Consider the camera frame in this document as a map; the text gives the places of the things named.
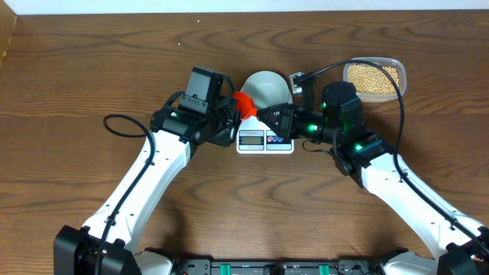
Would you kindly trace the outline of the red plastic measuring scoop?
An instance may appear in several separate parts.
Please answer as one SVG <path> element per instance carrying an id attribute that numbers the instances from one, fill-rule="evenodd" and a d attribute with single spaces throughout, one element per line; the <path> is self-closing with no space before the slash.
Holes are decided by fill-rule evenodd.
<path id="1" fill-rule="evenodd" d="M 233 98 L 237 100 L 236 109 L 241 113 L 241 119 L 247 120 L 251 116 L 257 116 L 254 100 L 245 92 L 235 92 Z"/>

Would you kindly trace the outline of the white digital kitchen scale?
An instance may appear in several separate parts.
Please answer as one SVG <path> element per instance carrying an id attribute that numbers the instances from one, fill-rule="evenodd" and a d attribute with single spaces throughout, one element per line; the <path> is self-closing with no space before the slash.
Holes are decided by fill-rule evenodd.
<path id="1" fill-rule="evenodd" d="M 292 154 L 294 141 L 277 136 L 256 117 L 257 109 L 250 107 L 241 120 L 236 150 L 240 154 Z"/>

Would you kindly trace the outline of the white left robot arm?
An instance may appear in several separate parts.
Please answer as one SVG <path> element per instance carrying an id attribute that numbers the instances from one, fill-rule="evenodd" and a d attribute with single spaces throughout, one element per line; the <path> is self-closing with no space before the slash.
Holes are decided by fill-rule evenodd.
<path id="1" fill-rule="evenodd" d="M 56 274 L 170 274 L 173 260 L 156 250 L 138 251 L 146 224 L 167 187 L 196 148 L 236 139 L 241 114 L 236 99 L 215 103 L 182 96 L 169 100 L 142 129 L 141 152 L 114 192 L 80 229 L 62 227 L 53 243 Z"/>

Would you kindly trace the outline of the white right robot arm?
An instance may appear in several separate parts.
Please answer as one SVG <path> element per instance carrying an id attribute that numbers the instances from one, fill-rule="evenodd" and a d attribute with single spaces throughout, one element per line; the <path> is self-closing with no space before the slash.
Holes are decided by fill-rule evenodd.
<path id="1" fill-rule="evenodd" d="M 349 82 L 322 91 L 322 110 L 282 103 L 257 118 L 285 139 L 331 144 L 338 170 L 390 206 L 421 238 L 430 258 L 397 248 L 372 267 L 381 274 L 486 274 L 488 229 L 423 182 L 396 148 L 366 128 L 362 102 Z"/>

